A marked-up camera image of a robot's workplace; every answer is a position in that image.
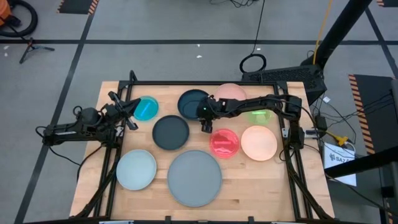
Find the tripod leg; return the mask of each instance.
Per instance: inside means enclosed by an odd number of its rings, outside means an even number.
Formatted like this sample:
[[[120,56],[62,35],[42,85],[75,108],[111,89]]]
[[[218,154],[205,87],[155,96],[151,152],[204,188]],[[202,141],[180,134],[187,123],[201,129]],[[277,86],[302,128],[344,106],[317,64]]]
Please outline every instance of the tripod leg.
[[[45,49],[45,50],[50,50],[50,51],[54,51],[54,50],[55,50],[55,49],[52,48],[52,47],[43,47],[43,49]]]
[[[26,47],[24,54],[22,55],[21,59],[19,60],[19,63],[20,63],[20,64],[24,63],[25,57],[26,57],[27,53],[29,52],[29,49],[30,49],[30,45],[28,45],[28,46]]]

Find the white label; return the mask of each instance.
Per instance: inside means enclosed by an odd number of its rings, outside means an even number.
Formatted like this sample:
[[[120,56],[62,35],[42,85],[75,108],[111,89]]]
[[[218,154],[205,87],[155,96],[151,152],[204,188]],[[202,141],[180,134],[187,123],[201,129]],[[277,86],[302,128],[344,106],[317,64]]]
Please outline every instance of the white label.
[[[325,148],[323,150],[324,168],[326,169],[354,160],[355,152],[351,154],[349,151],[349,149],[344,150],[341,147],[325,143]],[[336,180],[339,180],[344,184],[356,186],[356,174],[337,177]]]
[[[67,131],[64,133],[55,133],[56,135],[76,134],[76,131]]]
[[[329,101],[330,101],[330,98],[329,97],[327,97],[327,96],[325,96],[323,99],[323,102],[325,102],[325,103],[329,103]]]

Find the yellow cable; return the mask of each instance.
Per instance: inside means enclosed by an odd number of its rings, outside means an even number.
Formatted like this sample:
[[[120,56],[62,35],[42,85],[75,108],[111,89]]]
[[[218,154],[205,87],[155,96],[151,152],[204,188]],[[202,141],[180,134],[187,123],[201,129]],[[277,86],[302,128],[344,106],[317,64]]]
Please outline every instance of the yellow cable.
[[[317,50],[318,50],[319,40],[321,39],[323,28],[325,27],[326,20],[328,19],[332,2],[333,2],[333,0],[329,0],[328,10],[326,10],[325,18],[323,18],[322,26],[321,26],[321,29],[319,30],[319,33],[318,33],[318,40],[317,40],[317,43],[315,44],[315,50],[313,51],[313,59],[312,59],[312,64],[313,65],[315,65],[315,59],[317,57]]]

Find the black plate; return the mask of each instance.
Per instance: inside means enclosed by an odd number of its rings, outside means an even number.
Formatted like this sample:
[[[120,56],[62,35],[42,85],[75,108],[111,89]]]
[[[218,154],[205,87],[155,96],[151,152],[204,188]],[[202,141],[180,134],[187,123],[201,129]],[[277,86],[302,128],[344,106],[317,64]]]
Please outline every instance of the black plate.
[[[209,94],[203,90],[188,90],[180,96],[177,106],[180,114],[187,119],[198,119],[199,102]]]
[[[154,142],[165,150],[179,149],[188,140],[188,136],[187,122],[175,115],[160,118],[152,130]]]

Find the wooden table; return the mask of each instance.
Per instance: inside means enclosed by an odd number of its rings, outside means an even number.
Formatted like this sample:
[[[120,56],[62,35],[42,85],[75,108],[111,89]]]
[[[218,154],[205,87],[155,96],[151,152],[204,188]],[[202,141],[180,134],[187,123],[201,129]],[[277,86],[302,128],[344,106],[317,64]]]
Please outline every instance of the wooden table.
[[[97,109],[105,103],[111,103],[109,91],[117,92],[118,82],[103,82],[99,93]],[[201,132],[200,123],[188,121],[190,137],[179,150],[165,151],[157,147],[152,139],[154,123],[169,114],[179,115],[177,101],[180,95],[192,88],[199,88],[207,93],[214,93],[217,86],[165,86],[165,85],[134,85],[131,98],[150,95],[159,102],[158,115],[149,122],[136,122],[139,129],[126,131],[122,155],[133,149],[148,150],[157,161],[157,173],[152,183],[144,190],[130,191],[123,189],[118,183],[114,195],[112,219],[116,220],[164,220],[170,215],[172,220],[213,220],[213,221],[246,221],[254,216],[256,221],[294,221],[292,200],[288,183],[286,165],[279,158],[282,150],[282,137],[276,114],[273,114],[267,127],[278,139],[278,150],[275,156],[264,162],[248,158],[240,149],[230,159],[216,158],[223,173],[223,185],[217,198],[199,208],[190,208],[176,202],[171,196],[166,183],[169,165],[182,152],[200,149],[210,152],[209,134]],[[249,98],[273,94],[271,86],[243,86]],[[303,107],[308,109],[307,97],[302,83],[288,83],[288,91],[303,99]],[[239,137],[243,131],[252,126],[247,116],[242,114],[236,118],[223,118],[213,123],[213,130],[228,128]],[[311,128],[312,122],[303,111],[301,127]],[[305,143],[317,148],[316,140],[306,139]],[[99,146],[98,142],[89,142],[86,156]],[[90,200],[98,188],[105,150],[100,150],[89,158],[81,169],[75,198],[70,215],[77,214]],[[331,216],[334,216],[325,173],[319,153],[309,147],[301,150],[303,168],[309,191],[317,202]],[[305,217],[303,200],[298,190],[301,216]],[[104,193],[105,205],[108,192]]]

